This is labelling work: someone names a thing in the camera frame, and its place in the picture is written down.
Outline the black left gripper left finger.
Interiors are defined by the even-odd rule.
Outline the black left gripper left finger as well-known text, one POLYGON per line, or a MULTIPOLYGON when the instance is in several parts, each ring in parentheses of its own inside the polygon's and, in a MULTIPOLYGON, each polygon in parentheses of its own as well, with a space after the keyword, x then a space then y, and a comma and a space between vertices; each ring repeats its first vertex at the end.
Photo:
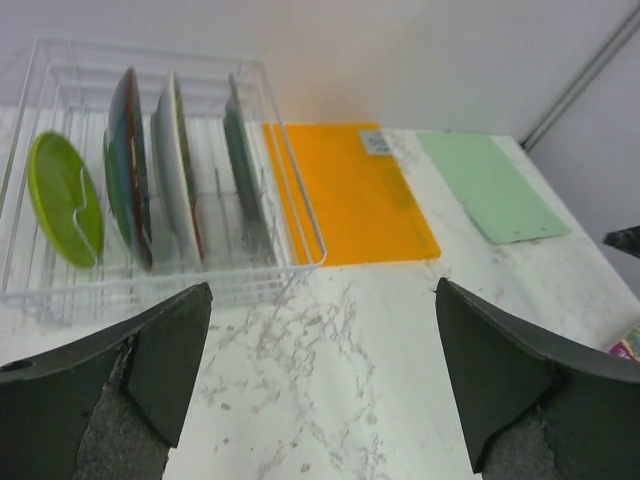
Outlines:
POLYGON ((1 368, 4 479, 160 479, 212 310, 207 283, 1 368))

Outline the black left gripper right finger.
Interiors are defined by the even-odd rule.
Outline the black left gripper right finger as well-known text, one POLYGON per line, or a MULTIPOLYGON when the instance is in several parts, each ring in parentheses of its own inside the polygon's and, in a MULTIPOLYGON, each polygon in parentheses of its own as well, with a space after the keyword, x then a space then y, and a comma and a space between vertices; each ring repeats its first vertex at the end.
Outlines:
POLYGON ((534 325, 446 278, 435 307, 474 473, 638 478, 638 362, 534 325))

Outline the lime green plate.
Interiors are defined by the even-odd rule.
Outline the lime green plate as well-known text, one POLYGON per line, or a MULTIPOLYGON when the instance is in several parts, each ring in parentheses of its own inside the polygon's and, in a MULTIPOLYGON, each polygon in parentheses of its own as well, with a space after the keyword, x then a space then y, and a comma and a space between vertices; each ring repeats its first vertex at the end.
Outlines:
POLYGON ((81 269, 98 264, 104 247, 100 200, 76 148, 55 131, 39 134, 29 150, 29 195, 48 240, 81 269))

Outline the grey-blue plate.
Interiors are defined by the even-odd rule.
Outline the grey-blue plate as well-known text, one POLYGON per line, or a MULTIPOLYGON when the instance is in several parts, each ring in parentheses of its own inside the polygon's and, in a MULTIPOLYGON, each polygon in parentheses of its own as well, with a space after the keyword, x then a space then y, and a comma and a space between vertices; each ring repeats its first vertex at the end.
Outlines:
POLYGON ((261 202, 258 175, 244 125, 235 76, 230 74, 228 81, 230 95, 225 104, 223 127, 242 210, 244 231, 255 255, 262 257, 265 263, 271 264, 275 262, 275 255, 261 202))

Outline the dark blue glazed plate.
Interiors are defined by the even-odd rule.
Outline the dark blue glazed plate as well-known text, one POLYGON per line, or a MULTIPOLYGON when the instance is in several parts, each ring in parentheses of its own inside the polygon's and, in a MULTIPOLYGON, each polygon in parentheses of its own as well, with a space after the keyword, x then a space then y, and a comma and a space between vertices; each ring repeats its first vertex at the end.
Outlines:
POLYGON ((132 257, 149 271, 153 266, 150 195, 138 83, 132 68, 114 90, 103 152, 111 214, 132 257))

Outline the red and teal plate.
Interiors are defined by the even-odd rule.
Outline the red and teal plate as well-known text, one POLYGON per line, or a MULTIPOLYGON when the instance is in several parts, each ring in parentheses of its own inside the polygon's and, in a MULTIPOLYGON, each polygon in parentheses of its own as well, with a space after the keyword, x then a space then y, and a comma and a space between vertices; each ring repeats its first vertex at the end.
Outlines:
POLYGON ((198 222, 197 188, 183 99, 175 71, 167 75, 150 126, 156 186, 164 219, 183 259, 200 268, 205 249, 198 222))

